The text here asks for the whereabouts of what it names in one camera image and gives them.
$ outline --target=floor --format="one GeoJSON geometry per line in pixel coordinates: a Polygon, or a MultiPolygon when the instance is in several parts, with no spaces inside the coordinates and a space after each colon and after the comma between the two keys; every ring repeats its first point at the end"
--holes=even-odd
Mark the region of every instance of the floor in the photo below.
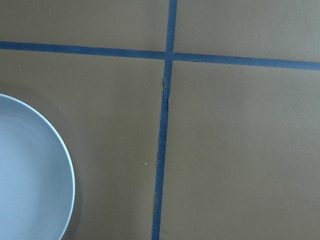
{"type": "Polygon", "coordinates": [[[71,155],[63,240],[319,238],[319,1],[0,8],[0,93],[71,155]]]}

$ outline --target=white bowl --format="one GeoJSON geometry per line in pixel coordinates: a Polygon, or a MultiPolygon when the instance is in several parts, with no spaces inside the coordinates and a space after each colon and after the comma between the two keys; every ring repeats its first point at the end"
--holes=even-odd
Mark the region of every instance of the white bowl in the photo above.
{"type": "Polygon", "coordinates": [[[74,199],[74,170],[57,131],[29,105],[0,94],[0,239],[61,239],[74,199]]]}

